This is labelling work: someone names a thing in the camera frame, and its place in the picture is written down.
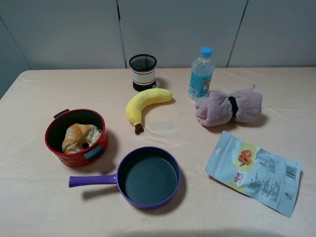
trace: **pot handle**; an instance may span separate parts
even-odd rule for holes
[[[98,156],[100,156],[103,152],[104,152],[103,148],[98,144],[91,151],[83,154],[83,156],[88,162],[91,162],[91,161],[97,159]]]
[[[68,111],[70,111],[70,110],[69,110],[69,109],[66,109],[66,110],[63,110],[62,112],[59,112],[58,114],[56,114],[56,115],[54,116],[54,119],[58,118],[59,116],[61,116],[62,114],[64,114],[65,112],[68,112]]]
[[[99,176],[70,176],[69,178],[69,188],[84,185],[117,183],[117,174]]]

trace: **blue bottle cap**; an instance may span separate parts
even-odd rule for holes
[[[202,47],[199,53],[200,57],[210,58],[212,56],[213,49],[210,47]]]

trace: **banana stem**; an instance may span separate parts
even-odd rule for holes
[[[137,125],[135,125],[135,134],[136,135],[139,135],[141,134],[142,132],[144,132],[144,128],[143,126],[139,123]]]

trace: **black mesh cup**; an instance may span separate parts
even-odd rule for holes
[[[148,54],[138,54],[129,60],[135,90],[143,91],[156,85],[156,64],[156,58]]]

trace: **red pot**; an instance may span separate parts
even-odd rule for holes
[[[109,138],[105,130],[105,122],[100,114],[93,110],[78,109],[64,110],[54,116],[55,120],[48,126],[45,133],[45,143],[47,147],[69,167],[79,167],[95,162],[109,144]],[[62,150],[62,143],[65,139],[66,130],[71,125],[93,124],[102,131],[100,138],[89,148],[73,153],[65,154]]]

